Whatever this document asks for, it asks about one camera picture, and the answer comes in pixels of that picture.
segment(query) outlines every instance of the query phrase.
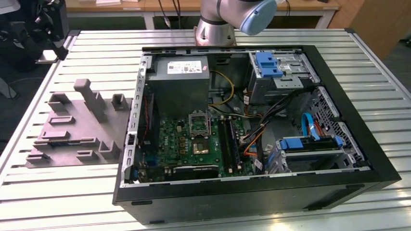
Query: label sticker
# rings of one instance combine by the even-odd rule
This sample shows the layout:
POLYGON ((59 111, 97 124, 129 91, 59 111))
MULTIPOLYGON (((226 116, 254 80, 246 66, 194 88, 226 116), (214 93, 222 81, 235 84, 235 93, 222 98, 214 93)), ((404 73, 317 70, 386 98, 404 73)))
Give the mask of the label sticker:
POLYGON ((247 95, 245 95, 245 104, 249 105, 250 104, 250 97, 247 95))
POLYGON ((202 61, 178 61, 167 65, 167 74, 202 73, 202 61))
POLYGON ((282 64, 282 65, 281 65, 281 69, 282 69, 282 70, 291 70, 290 66, 286 65, 286 64, 282 64))
POLYGON ((267 151, 267 152, 271 152, 271 150, 273 150, 273 145, 267 144, 267 146, 266 146, 266 151, 267 151))
POLYGON ((141 7, 125 7, 123 10, 125 11, 141 11, 142 8, 141 7))
POLYGON ((255 166, 259 168, 259 170, 263 170, 263 164, 258 159, 255 160, 255 166))

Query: cable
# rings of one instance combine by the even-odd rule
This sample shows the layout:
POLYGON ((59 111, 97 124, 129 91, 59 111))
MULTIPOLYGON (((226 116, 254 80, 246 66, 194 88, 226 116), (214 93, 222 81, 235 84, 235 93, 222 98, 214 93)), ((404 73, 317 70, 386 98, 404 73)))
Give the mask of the cable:
POLYGON ((225 104, 226 102, 229 102, 229 101, 231 100, 231 98, 234 97, 234 84, 233 84, 230 78, 229 78, 222 72, 219 72, 219 71, 210 71, 210 72, 215 72, 215 73, 218 73, 221 76, 223 76, 223 77, 227 79, 227 81, 229 81, 229 83, 230 83, 230 85, 231 85, 231 94, 230 94, 230 97, 227 98, 227 100, 225 100, 225 101, 222 101, 222 102, 219 102, 219 103, 210 103, 210 104, 209 104, 210 106, 217 106, 217 105, 222 105, 222 104, 225 104))
POLYGON ((217 108, 215 106, 210 106, 214 110, 217 110, 221 114, 223 115, 227 115, 227 116, 238 116, 238 117, 243 117, 243 118, 254 118, 253 116, 246 116, 246 115, 242 115, 242 114, 237 114, 237 113, 229 113, 229 112, 225 112, 222 111, 219 108, 217 108))
POLYGON ((177 7, 177 5, 175 5, 175 0, 173 0, 173 4, 174 4, 174 8, 175 8, 175 13, 178 14, 178 18, 179 18, 179 29, 182 29, 181 12, 179 12, 178 7, 177 7))
POLYGON ((309 112, 305 112, 303 115, 302 115, 302 130, 303 130, 303 136, 307 136, 309 133, 307 133, 307 122, 309 121, 309 127, 310 127, 310 135, 314 137, 314 139, 317 141, 321 140, 321 137, 319 135, 317 134, 317 131, 315 131, 315 125, 314 125, 314 119, 313 119, 313 115, 309 113, 309 112))
POLYGON ((147 97, 145 97, 145 114, 146 114, 146 131, 145 131, 145 135, 143 135, 143 139, 142 139, 142 142, 141 142, 141 145, 143 145, 145 143, 145 139, 146 139, 146 136, 147 136, 147 132, 149 132, 149 102, 147 102, 147 97))
POLYGON ((22 79, 15 80, 14 82, 10 82, 9 84, 14 84, 14 83, 18 83, 18 82, 25 81, 25 80, 29 80, 29 79, 45 79, 45 78, 41 78, 41 77, 22 78, 22 79))
POLYGON ((311 91, 311 88, 306 88, 302 90, 294 90, 283 99, 281 99, 273 106, 271 108, 267 110, 267 113, 265 114, 263 118, 259 121, 261 126, 258 127, 258 129, 250 134, 247 135, 243 140, 250 139, 250 137, 253 137, 261 130, 262 128, 266 127, 266 125, 270 122, 271 117, 279 113, 281 111, 283 111, 286 109, 286 107, 289 106, 293 98, 302 92, 306 91, 311 91))
POLYGON ((321 126, 321 124, 319 124, 319 121, 314 121, 314 125, 317 126, 317 128, 318 128, 318 130, 319 130, 319 133, 321 133, 321 136, 323 136, 323 135, 326 135, 325 134, 325 131, 323 131, 323 128, 322 128, 322 126, 321 126))
POLYGON ((181 7, 181 0, 178 0, 178 5, 179 5, 179 26, 182 27, 182 7, 181 7))
POLYGON ((247 108, 249 108, 249 104, 247 104, 246 107, 245 107, 245 115, 247 115, 247 116, 254 116, 253 114, 249 114, 247 108))
POLYGON ((166 16, 166 13, 165 13, 162 0, 158 0, 158 1, 159 1, 159 4, 161 4, 161 8, 162 8, 163 15, 165 15, 165 23, 166 23, 166 25, 169 26, 169 28, 171 29, 171 23, 170 23, 169 17, 166 16))
POLYGON ((229 107, 229 109, 231 110, 233 113, 237 113, 237 111, 234 110, 233 106, 229 104, 230 101, 227 101, 225 103, 225 105, 229 107))
POLYGON ((286 0, 286 2, 287 2, 287 13, 286 13, 286 16, 291 16, 291 5, 290 5, 289 0, 286 0))
POLYGON ((246 150, 245 150, 245 155, 258 155, 258 154, 255 154, 255 153, 250 153, 249 152, 249 150, 250 150, 250 147, 251 147, 251 145, 257 142, 257 140, 258 140, 258 138, 263 135, 263 131, 258 134, 258 136, 254 138, 254 140, 251 141, 251 143, 249 144, 249 146, 247 146, 247 148, 246 148, 246 150))

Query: wooden table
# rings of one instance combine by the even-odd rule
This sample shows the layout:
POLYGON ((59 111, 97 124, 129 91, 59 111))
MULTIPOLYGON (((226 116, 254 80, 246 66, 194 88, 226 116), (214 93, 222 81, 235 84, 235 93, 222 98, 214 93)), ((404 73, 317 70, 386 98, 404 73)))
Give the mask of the wooden table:
MULTIPOLYGON (((201 16, 202 0, 181 0, 182 16, 201 16)), ((335 0, 329 3, 318 0, 289 0, 291 5, 291 16, 321 16, 317 29, 326 29, 333 19, 335 11, 341 5, 335 0)), ((173 0, 162 0, 163 9, 167 16, 177 16, 173 0)), ((98 7, 94 1, 79 2, 67 0, 70 17, 145 17, 146 28, 155 29, 154 17, 163 16, 158 0, 142 0, 141 2, 123 2, 122 5, 98 7)), ((277 16, 286 16, 287 3, 278 6, 277 16)))

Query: aluminum table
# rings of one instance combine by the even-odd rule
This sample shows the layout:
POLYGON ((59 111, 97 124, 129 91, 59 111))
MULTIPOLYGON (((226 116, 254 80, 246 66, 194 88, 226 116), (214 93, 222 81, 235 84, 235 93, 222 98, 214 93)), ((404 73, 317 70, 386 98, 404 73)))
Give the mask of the aluminum table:
POLYGON ((81 99, 78 78, 106 98, 133 97, 142 47, 194 45, 193 30, 82 31, 66 61, 53 65, 0 158, 0 230, 410 230, 411 95, 357 34, 345 30, 266 30, 239 45, 315 45, 401 173, 402 181, 331 210, 145 227, 113 205, 118 165, 27 169, 26 156, 47 120, 55 92, 81 99))

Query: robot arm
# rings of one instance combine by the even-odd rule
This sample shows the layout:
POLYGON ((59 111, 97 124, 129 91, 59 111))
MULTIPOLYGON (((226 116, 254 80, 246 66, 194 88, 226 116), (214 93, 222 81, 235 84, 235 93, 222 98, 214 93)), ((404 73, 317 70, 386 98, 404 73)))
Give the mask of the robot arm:
POLYGON ((203 0, 198 45, 234 45, 234 27, 247 35, 257 35, 273 21, 275 11, 275 0, 203 0))
POLYGON ((54 50, 65 60, 67 35, 65 0, 0 1, 0 42, 13 42, 33 60, 39 60, 45 50, 54 50))

